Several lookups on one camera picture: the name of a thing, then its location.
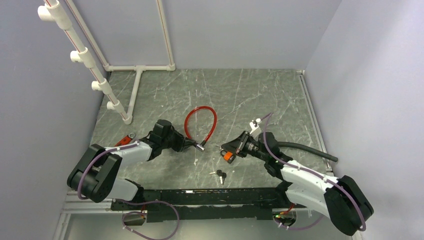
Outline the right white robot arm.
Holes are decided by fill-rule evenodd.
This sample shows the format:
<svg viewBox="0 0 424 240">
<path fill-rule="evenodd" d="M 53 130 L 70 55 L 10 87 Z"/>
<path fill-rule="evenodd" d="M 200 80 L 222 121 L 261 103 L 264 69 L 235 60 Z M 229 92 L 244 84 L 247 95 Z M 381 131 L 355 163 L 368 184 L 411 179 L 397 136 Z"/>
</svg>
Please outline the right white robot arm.
<svg viewBox="0 0 424 240">
<path fill-rule="evenodd" d="M 280 207 L 287 208 L 291 204 L 308 207 L 330 219 L 340 232 L 348 236 L 366 228 L 364 224 L 374 214 L 374 209 L 353 178 L 319 173 L 284 154 L 281 148 L 303 150 L 338 161 L 338 158 L 309 146 L 278 141 L 271 132 L 263 132 L 254 139 L 248 131 L 244 131 L 236 139 L 222 144 L 220 151 L 228 163 L 234 157 L 252 156 L 262 160 L 267 172 L 281 180 L 281 190 L 275 194 Z"/>
</svg>

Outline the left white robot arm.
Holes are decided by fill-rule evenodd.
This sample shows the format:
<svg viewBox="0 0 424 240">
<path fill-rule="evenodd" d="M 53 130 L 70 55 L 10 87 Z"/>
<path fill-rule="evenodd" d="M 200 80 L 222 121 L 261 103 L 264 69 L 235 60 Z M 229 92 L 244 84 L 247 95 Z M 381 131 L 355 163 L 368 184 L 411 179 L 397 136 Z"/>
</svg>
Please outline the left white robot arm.
<svg viewBox="0 0 424 240">
<path fill-rule="evenodd" d="M 81 200 L 100 203 L 105 199 L 123 200 L 131 210 L 144 203 L 143 187 L 129 179 L 119 179 L 118 172 L 131 164 L 148 162 L 163 150 L 177 153 L 198 143 L 179 133 L 168 120 L 159 119 L 147 136 L 114 147 L 90 145 L 67 178 L 67 186 Z"/>
</svg>

